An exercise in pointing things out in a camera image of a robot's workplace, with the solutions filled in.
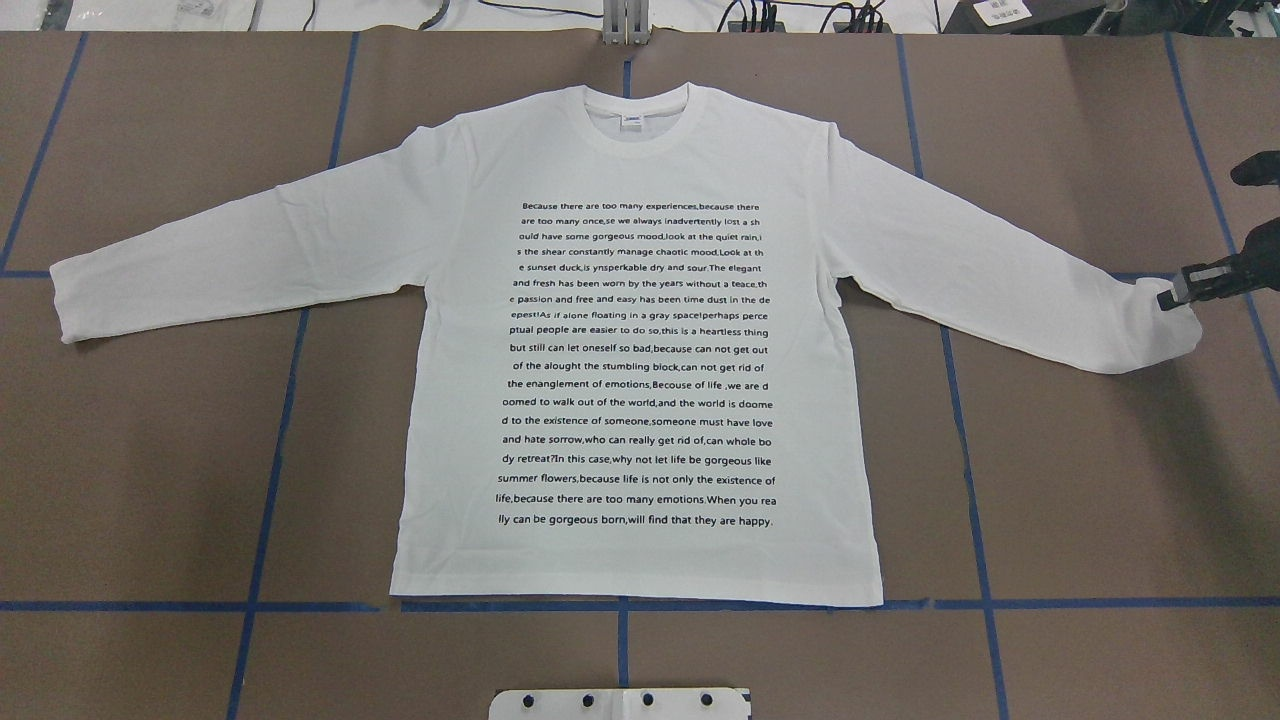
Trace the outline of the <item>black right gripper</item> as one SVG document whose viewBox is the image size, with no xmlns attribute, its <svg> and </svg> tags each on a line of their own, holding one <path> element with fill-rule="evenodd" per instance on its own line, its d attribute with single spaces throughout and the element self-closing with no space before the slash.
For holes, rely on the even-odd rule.
<svg viewBox="0 0 1280 720">
<path fill-rule="evenodd" d="M 1245 237 L 1240 252 L 1213 264 L 1193 264 L 1180 269 L 1180 282 L 1157 295 L 1161 311 L 1226 299 L 1253 290 L 1279 291 L 1279 224 L 1277 218 L 1257 225 Z"/>
</svg>

